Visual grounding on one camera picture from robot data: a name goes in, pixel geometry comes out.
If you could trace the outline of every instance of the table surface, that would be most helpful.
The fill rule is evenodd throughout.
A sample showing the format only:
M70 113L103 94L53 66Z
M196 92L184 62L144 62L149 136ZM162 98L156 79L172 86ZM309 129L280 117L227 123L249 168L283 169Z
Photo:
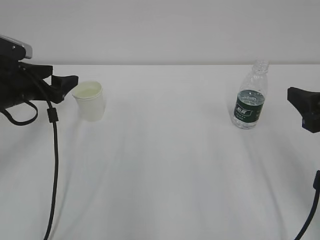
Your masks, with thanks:
M53 240L292 240L314 198L319 134L301 128L287 88L320 91L320 65L271 65L256 128L232 125L248 65L56 65L101 82L103 119L58 104ZM53 131L44 102L24 127L0 116L0 238L41 240L49 219ZM9 111L17 120L33 112ZM320 211L304 240L319 238Z

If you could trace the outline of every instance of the white paper cup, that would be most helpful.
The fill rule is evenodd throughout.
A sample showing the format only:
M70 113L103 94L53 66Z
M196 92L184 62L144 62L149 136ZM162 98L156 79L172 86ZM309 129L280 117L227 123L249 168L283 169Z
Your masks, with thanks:
M102 91L102 86L97 81L81 82L72 90L72 96L78 103L83 119L89 122L102 119L105 112Z

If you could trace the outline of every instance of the bottle label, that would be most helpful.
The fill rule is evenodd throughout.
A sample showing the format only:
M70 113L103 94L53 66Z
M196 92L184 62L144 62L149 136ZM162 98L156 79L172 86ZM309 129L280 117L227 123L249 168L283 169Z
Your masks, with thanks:
M237 98L234 116L245 123L254 123L258 121L263 104L260 105L248 105Z

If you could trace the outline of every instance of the water bottle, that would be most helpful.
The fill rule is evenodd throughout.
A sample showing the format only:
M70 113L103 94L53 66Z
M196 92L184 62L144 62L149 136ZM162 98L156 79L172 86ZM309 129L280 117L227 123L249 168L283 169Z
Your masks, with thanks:
M243 80L231 118L241 129L252 129L258 122L268 91L268 68L268 61L257 60Z

